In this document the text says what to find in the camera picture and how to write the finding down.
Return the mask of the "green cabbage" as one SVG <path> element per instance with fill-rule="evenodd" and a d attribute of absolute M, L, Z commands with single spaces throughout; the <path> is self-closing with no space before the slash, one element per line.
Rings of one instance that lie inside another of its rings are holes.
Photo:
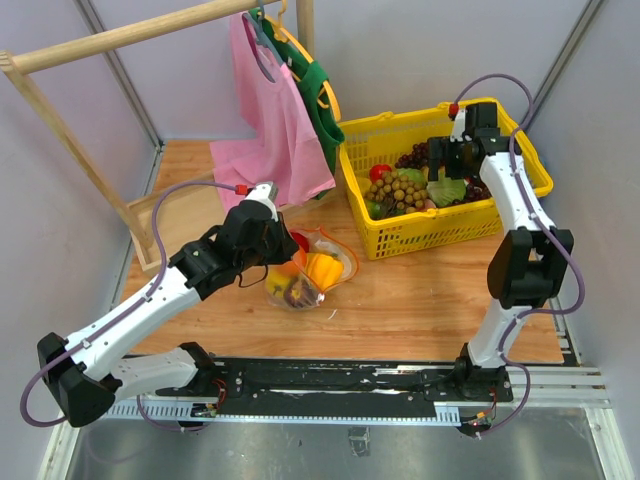
<path fill-rule="evenodd" d="M 437 181 L 429 181 L 427 192 L 438 208 L 445 208 L 465 198 L 466 183 L 463 179 L 443 177 Z"/>

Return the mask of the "red apple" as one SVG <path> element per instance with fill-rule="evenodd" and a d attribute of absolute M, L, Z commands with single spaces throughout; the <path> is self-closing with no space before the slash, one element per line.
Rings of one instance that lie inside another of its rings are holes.
<path fill-rule="evenodd" d="M 308 253 L 310 251 L 310 244 L 308 238 L 300 232 L 290 232 L 291 237 L 296 241 L 299 247 L 305 252 Z"/>

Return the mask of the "orange fruit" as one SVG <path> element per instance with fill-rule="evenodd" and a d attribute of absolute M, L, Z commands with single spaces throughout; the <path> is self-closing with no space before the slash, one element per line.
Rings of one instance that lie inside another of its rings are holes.
<path fill-rule="evenodd" d="M 300 248 L 292 257 L 292 262 L 301 270 L 306 268 L 307 252 Z"/>

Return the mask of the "yellow lemon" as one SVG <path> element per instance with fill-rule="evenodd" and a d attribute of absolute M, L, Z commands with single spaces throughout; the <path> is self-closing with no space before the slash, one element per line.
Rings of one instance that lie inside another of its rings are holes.
<path fill-rule="evenodd" d="M 269 270 L 265 280 L 265 288 L 269 295 L 277 299 L 283 299 L 286 291 L 295 283 L 300 274 L 299 269 L 292 267 L 274 266 Z"/>

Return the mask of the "clear zip top bag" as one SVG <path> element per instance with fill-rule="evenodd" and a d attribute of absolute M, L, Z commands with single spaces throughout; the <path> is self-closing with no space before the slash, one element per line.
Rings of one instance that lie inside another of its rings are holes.
<path fill-rule="evenodd" d="M 292 230 L 291 236 L 298 252 L 289 262 L 269 268 L 264 283 L 272 306 L 290 311 L 316 308 L 329 291 L 358 273 L 355 253 L 324 229 Z"/>

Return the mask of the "dark red mangosteen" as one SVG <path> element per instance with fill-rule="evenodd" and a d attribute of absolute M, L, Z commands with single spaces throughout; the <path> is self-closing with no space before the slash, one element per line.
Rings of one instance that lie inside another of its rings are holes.
<path fill-rule="evenodd" d="M 315 308 L 318 305 L 319 294 L 308 282 L 299 281 L 285 289 L 283 299 L 288 307 L 304 310 Z"/>

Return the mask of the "yellow bell pepper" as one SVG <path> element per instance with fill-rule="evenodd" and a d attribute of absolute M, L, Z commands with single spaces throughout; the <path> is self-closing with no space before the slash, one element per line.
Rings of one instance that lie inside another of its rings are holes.
<path fill-rule="evenodd" d="M 305 273 L 320 291 L 336 285 L 344 272 L 343 263 L 324 253 L 309 253 Z"/>

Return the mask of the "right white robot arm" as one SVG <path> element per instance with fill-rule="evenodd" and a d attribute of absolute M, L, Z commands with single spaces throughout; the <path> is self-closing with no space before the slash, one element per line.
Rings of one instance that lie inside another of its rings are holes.
<path fill-rule="evenodd" d="M 429 140 L 431 180 L 477 177 L 489 190 L 504 229 L 487 270 L 492 297 L 476 335 L 463 346 L 442 384 L 466 400 L 496 394 L 508 379 L 508 353 L 526 318 L 542 311 L 562 285 L 574 245 L 541 207 L 514 135 L 498 127 L 498 107 L 479 102 L 448 107 L 447 137 Z"/>

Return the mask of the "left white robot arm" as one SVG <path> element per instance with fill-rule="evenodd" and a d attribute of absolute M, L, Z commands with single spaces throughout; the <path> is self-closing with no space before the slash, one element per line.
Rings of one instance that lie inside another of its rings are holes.
<path fill-rule="evenodd" d="M 177 314 L 233 285 L 253 267 L 291 260 L 298 250 L 269 199 L 244 199 L 224 222 L 174 254 L 166 269 L 125 302 L 87 327 L 37 344 L 41 379 L 63 413 L 82 427 L 114 403 L 160 389 L 207 393 L 214 371 L 195 343 L 159 355 L 129 357 L 130 349 Z"/>

